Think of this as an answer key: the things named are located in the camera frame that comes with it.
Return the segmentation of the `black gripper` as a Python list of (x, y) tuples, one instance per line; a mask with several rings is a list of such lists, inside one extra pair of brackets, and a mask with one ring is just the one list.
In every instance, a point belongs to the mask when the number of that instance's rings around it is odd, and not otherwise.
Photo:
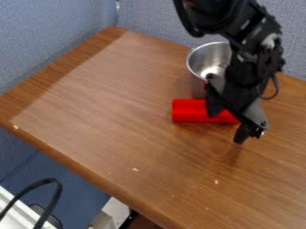
[(240, 120), (241, 126), (234, 134), (233, 141), (244, 144), (249, 138), (261, 138), (269, 128), (266, 111), (262, 106), (262, 94), (268, 80), (260, 81), (250, 87), (240, 87), (225, 77), (209, 75), (206, 86), (208, 113), (217, 116), (228, 110)]

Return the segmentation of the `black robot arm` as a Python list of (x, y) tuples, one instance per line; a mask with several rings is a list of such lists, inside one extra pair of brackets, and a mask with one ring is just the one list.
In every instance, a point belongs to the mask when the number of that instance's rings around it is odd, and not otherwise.
[(241, 121), (233, 141), (261, 138), (269, 128), (262, 102), (269, 83), (278, 87), (284, 69), (282, 27), (257, 0), (173, 0), (178, 18), (194, 38), (218, 34), (229, 40), (230, 64), (225, 75), (212, 73), (209, 116), (224, 110)]

